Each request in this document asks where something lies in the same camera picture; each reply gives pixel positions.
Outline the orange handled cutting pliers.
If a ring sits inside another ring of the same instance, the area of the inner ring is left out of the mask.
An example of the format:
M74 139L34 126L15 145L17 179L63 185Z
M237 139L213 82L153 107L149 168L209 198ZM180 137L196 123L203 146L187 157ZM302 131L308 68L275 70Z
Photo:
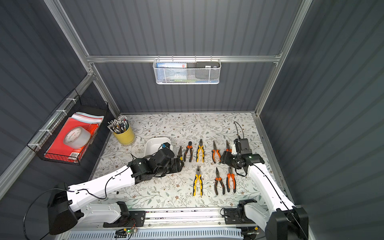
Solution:
M215 141L213 141L212 160L215 164L221 164L221 154Z

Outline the orange long nose pliers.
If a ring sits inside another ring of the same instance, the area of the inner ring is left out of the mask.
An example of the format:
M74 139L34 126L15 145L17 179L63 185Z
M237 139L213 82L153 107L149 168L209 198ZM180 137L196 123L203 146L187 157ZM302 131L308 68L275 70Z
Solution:
M220 177L220 172L219 172L219 169L216 168L216 178L215 178L215 185L214 185L214 190L215 190L215 194L218 195L219 194L219 191L218 191L218 185L221 185L222 187L222 193L223 195L225 194L225 185L223 183L223 179Z

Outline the small yellow handled pliers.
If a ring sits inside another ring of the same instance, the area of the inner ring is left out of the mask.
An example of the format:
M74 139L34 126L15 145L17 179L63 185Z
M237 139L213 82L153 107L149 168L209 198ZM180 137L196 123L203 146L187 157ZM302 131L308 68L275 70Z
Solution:
M205 162L205 150L203 145L203 140L200 139L198 149L197 149L197 160L196 162L201 161L202 163Z

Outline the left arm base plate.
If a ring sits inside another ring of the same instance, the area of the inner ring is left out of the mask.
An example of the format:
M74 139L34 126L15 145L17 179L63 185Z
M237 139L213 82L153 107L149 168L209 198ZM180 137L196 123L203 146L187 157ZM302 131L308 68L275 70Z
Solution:
M131 228L142 227L146 218L145 211L130 211L123 213L119 219L113 223L104 223L104 228Z

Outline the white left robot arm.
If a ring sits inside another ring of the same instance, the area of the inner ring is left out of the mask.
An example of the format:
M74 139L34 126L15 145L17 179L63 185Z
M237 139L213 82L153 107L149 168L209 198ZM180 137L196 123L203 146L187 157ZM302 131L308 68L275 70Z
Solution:
M124 167L97 179L71 186L58 184L53 188L47 206L50 235L64 233L84 221L115 223L122 215L111 206L99 214L87 205L96 199L106 199L111 192L179 173L183 166L181 153L175 155L170 148L162 148L144 158L133 158Z

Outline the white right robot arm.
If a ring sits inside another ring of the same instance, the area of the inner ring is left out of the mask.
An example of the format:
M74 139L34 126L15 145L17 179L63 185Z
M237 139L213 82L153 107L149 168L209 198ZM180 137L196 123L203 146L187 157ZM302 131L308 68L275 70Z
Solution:
M267 240L307 240L309 216L304 208L297 208L271 177L259 154L225 152L221 162L233 170L243 168L256 184L267 210L258 203L245 201L239 217L254 222L265 233Z

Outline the large yellow black pliers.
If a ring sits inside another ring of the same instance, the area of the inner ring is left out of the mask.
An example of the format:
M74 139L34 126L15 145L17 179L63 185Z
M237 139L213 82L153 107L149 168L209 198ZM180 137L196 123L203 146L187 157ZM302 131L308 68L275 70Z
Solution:
M194 185L193 185L193 196L202 196L203 195L203 181L200 166L196 169Z

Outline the white plastic storage box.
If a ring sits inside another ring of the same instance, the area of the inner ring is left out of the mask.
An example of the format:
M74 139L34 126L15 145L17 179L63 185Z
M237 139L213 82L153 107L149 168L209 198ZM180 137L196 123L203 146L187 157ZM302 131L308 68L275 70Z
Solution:
M155 154L159 149L162 148L164 143L170 144L170 149L173 151L171 140L167 137L156 137L149 139L145 144L145 157Z

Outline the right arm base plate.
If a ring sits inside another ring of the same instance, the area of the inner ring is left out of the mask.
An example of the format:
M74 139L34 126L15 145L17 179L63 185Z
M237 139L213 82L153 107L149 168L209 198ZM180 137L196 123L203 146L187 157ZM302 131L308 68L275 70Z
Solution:
M220 214L224 217L226 225L256 224L248 219L241 210L222 208Z

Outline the orange black combination pliers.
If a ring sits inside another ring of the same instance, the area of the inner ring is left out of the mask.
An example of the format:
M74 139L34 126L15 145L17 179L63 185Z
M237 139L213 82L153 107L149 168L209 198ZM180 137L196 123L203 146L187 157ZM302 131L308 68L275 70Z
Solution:
M231 191L231 189L233 190L233 193L236 193L236 179L235 179L235 175L234 175L232 167L228 168L227 181L226 182L227 182L226 185L227 185L228 193Z

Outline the yellow long nose pliers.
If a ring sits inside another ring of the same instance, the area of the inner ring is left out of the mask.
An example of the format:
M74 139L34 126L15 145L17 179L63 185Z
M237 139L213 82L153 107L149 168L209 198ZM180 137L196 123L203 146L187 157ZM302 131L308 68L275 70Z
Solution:
M178 154L177 154L177 158L178 158L180 161L183 161L183 149L182 149L182 146L179 147L179 151L178 151Z

